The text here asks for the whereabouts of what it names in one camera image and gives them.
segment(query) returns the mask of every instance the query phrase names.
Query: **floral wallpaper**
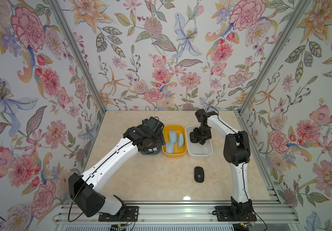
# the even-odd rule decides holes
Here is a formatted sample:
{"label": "floral wallpaper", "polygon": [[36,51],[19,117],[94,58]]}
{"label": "floral wallpaper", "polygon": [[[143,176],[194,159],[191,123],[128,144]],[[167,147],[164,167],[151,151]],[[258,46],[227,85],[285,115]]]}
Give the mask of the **floral wallpaper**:
{"label": "floral wallpaper", "polygon": [[0,0],[0,230],[51,230],[102,118],[48,4]]}
{"label": "floral wallpaper", "polygon": [[301,16],[244,115],[279,196],[332,231],[332,0]]}
{"label": "floral wallpaper", "polygon": [[108,110],[237,110],[295,0],[59,0]]}

